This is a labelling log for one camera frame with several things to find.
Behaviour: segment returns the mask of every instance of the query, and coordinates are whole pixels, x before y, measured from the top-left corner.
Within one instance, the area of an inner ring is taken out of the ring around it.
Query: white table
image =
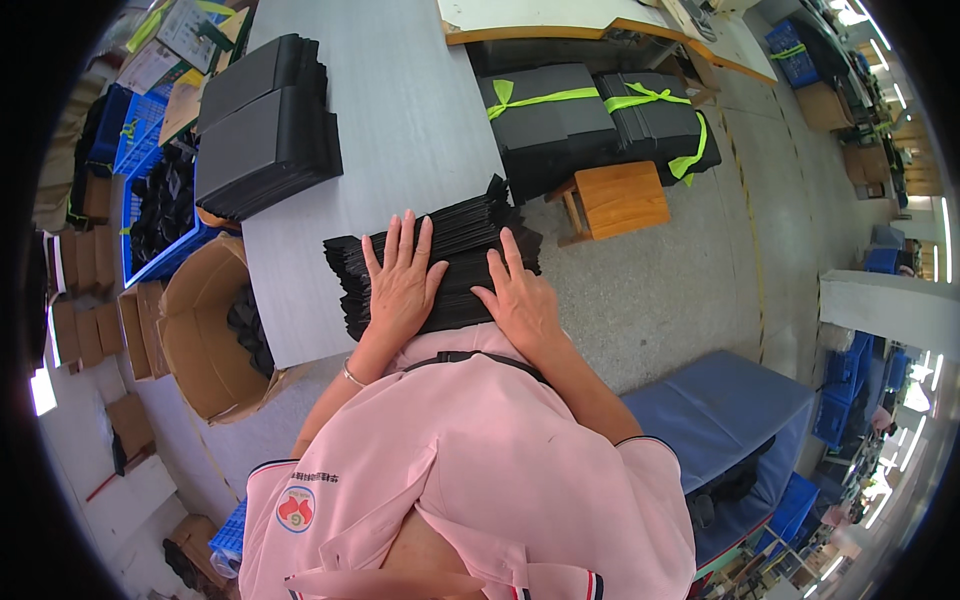
[[[248,51],[284,34],[320,42],[344,174],[243,224],[253,290],[278,368],[353,348],[323,241],[376,233],[483,193],[503,165],[462,46],[433,0],[271,0]]]

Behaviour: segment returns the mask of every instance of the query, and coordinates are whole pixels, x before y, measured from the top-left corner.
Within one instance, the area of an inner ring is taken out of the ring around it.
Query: open cardboard box
[[[250,283],[243,240],[221,233],[190,254],[167,284],[157,323],[170,372],[209,424],[252,415],[312,366],[274,371],[268,381],[227,327],[237,291]]]

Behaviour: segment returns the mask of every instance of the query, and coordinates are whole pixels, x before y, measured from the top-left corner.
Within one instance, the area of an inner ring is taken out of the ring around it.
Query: cardboard box
[[[100,347],[100,332],[97,328],[97,311],[94,308],[76,313],[77,337],[80,339],[80,369],[90,369],[104,362]]]
[[[834,91],[824,82],[794,90],[806,125],[816,132],[832,132],[853,127],[853,114],[843,89]]]
[[[115,402],[107,405],[107,416],[113,430],[120,438],[127,460],[140,451],[143,446],[154,440],[154,428],[147,420],[147,413],[143,410],[143,402],[136,394],[127,394]]]
[[[882,144],[847,144],[843,147],[843,161],[847,177],[854,185],[890,181],[890,161]]]
[[[96,233],[85,231],[77,236],[77,286],[76,296],[93,292],[97,286]]]
[[[110,218],[110,190],[113,180],[86,174],[84,192],[84,216],[97,223],[105,223]]]
[[[187,515],[171,534],[170,541],[183,551],[186,558],[190,559],[190,562],[203,575],[206,575],[214,586],[223,588],[227,584],[227,579],[213,570],[213,565],[210,564],[210,555],[213,551],[206,545],[217,535],[217,531],[217,526],[213,524],[210,517]]]
[[[119,354],[123,351],[123,334],[120,332],[120,319],[117,317],[117,303],[101,304],[93,310],[97,314],[97,331],[104,356]]]
[[[163,285],[159,281],[144,281],[117,297],[127,354],[137,381],[160,379],[170,374],[156,330],[162,296]]]
[[[157,327],[180,392],[210,424],[240,420],[263,408],[312,363],[268,381],[250,366],[250,354],[227,327],[227,311],[250,283],[243,240],[221,233],[190,254],[160,300]]]
[[[93,237],[97,269],[94,289],[100,295],[108,294],[113,291],[113,244],[117,238],[112,235],[107,225],[95,226]]]
[[[73,302],[54,302],[47,312],[47,330],[54,350],[54,367],[80,360],[80,338],[77,336],[77,317]]]

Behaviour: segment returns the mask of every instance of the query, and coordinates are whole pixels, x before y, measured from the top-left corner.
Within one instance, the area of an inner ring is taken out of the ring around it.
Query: person
[[[493,290],[471,290],[494,323],[418,336],[447,263],[428,268],[429,217],[414,229],[391,220],[382,264],[363,237],[370,324],[290,458],[250,475],[242,596],[685,598],[676,455],[577,353],[508,228]]]

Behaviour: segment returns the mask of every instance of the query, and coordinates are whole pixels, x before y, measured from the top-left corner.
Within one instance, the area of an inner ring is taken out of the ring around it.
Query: yellow ribbon
[[[670,167],[670,173],[678,180],[684,180],[684,183],[690,185],[693,182],[693,174],[690,173],[684,177],[686,170],[697,163],[704,156],[704,148],[707,146],[707,122],[704,121],[704,115],[697,113],[697,119],[700,120],[700,144],[697,146],[697,154],[693,156],[677,156],[666,163]]]
[[[143,25],[140,25],[133,33],[130,38],[130,41],[127,42],[127,51],[131,54],[136,52],[136,49],[140,47],[140,44],[143,43],[143,40],[160,24],[160,19],[163,18],[163,14],[170,8],[170,3],[173,0],[167,0],[164,2],[160,8],[150,13],[150,16],[147,17],[147,20],[143,22]],[[225,7],[222,4],[216,4],[215,2],[205,2],[204,0],[197,0],[197,6],[200,7],[204,12],[213,12],[215,14],[222,14],[224,16],[234,16],[236,11],[234,9]]]
[[[613,96],[603,101],[603,106],[607,107],[607,112],[614,112],[615,110],[620,110],[621,108],[636,107],[639,105],[645,105],[648,102],[656,102],[657,100],[666,100],[667,102],[675,102],[677,104],[690,104],[690,101],[686,98],[679,98],[677,96],[671,96],[670,90],[665,89],[662,92],[655,92],[647,89],[641,84],[628,84],[624,82],[624,85],[629,87],[635,92],[638,92],[639,96]]]
[[[806,51],[806,44],[798,44],[793,48],[787,48],[783,52],[777,52],[776,54],[772,54],[770,55],[770,58],[774,60],[789,59],[795,54],[800,54],[801,52],[805,52],[805,51]]]
[[[510,107],[526,107],[528,105],[539,104],[541,102],[557,102],[559,100],[573,100],[576,98],[597,98],[600,96],[600,92],[597,91],[596,87],[580,87],[577,89],[554,92],[552,94],[547,94],[546,96],[537,96],[535,98],[527,98],[526,100],[510,102],[510,97],[514,94],[514,82],[505,79],[493,80],[493,92],[496,93],[496,97],[500,101],[500,104],[487,108],[487,118],[491,121],[500,116],[500,113]]]

